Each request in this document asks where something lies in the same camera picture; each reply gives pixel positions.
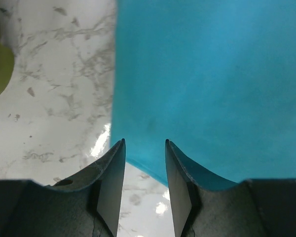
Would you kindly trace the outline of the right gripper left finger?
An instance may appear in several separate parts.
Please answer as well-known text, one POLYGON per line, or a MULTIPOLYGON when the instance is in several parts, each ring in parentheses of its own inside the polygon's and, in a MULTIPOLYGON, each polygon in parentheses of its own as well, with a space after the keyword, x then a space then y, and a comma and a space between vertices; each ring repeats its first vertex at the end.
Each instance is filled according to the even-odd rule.
POLYGON ((0 237, 117 235, 126 144, 55 185, 0 180, 0 237))

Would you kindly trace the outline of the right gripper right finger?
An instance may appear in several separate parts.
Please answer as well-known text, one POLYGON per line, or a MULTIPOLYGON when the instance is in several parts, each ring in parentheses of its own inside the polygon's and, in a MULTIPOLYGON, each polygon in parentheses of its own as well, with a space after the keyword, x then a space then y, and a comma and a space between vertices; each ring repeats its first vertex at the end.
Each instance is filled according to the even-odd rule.
POLYGON ((227 180, 165 142, 177 237, 296 237, 296 179, 227 180))

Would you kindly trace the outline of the teal t shirt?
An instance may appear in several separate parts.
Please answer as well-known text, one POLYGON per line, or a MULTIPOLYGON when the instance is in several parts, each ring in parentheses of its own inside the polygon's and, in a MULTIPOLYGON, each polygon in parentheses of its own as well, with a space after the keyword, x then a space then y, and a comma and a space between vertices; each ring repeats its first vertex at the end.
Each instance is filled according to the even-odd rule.
POLYGON ((163 184, 165 141, 234 182, 296 178, 296 0, 119 0, 111 142, 163 184))

